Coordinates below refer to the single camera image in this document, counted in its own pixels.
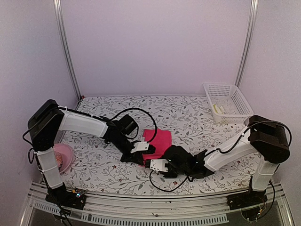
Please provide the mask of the green white patterned towel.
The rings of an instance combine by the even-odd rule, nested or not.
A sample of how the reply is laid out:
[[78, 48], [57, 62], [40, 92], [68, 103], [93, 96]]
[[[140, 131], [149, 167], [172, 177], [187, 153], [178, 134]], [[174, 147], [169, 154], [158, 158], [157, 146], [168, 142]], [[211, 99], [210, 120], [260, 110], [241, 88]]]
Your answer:
[[217, 114], [226, 114], [223, 106], [218, 106], [217, 104], [213, 104], [213, 108]]

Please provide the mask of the pink red towel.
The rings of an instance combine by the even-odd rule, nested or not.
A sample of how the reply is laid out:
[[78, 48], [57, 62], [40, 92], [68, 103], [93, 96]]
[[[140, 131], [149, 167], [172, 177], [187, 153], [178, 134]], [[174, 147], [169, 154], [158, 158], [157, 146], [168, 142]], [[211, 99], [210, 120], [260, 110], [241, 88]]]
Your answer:
[[[144, 141], [150, 141], [154, 133], [154, 129], [145, 129], [143, 132]], [[144, 164], [147, 159], [160, 159], [164, 152], [172, 145], [172, 134], [168, 130], [157, 129], [155, 138], [149, 144], [153, 145], [156, 150], [154, 154], [142, 154]]]

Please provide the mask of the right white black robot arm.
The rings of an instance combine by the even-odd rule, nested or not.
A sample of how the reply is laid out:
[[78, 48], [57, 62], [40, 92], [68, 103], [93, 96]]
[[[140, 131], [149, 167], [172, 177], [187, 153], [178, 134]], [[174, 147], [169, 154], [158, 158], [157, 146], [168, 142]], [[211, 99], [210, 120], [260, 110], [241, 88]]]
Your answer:
[[279, 165], [290, 157], [291, 142], [292, 133], [285, 124], [254, 115], [240, 134], [212, 150], [192, 155], [181, 146], [172, 145], [162, 159], [177, 175], [203, 179], [235, 160], [259, 153], [259, 165], [250, 180], [251, 189], [243, 195], [245, 204], [254, 205]]

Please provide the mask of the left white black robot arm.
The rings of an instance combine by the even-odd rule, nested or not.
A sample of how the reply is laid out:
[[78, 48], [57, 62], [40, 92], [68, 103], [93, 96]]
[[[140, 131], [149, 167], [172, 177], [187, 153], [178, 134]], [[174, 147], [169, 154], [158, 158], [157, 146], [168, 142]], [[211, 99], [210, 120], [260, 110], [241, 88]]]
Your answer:
[[113, 144], [125, 157], [133, 157], [138, 152], [146, 151], [149, 143], [145, 141], [130, 142], [126, 137], [126, 128], [119, 121], [106, 117], [97, 117], [61, 107], [55, 100], [48, 100], [29, 119], [27, 134], [52, 197], [59, 204], [66, 204], [70, 194], [65, 191], [59, 173], [54, 142], [60, 131], [71, 131], [99, 137]]

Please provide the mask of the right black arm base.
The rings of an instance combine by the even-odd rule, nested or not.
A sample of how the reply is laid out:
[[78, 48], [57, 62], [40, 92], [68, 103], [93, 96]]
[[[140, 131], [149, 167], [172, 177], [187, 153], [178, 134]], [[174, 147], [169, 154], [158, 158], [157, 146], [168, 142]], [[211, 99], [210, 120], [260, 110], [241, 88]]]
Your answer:
[[252, 187], [249, 187], [246, 192], [228, 195], [227, 205], [230, 210], [237, 210], [265, 203], [267, 200], [266, 190], [255, 191]]

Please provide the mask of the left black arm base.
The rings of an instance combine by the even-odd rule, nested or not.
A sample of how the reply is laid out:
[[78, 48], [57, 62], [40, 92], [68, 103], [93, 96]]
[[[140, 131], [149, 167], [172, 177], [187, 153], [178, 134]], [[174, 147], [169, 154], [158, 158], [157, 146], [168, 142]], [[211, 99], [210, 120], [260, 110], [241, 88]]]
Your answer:
[[65, 206], [73, 209], [83, 210], [86, 204], [87, 196], [78, 192], [68, 191], [65, 184], [52, 189], [48, 188], [45, 200], [56, 204], [57, 206]]

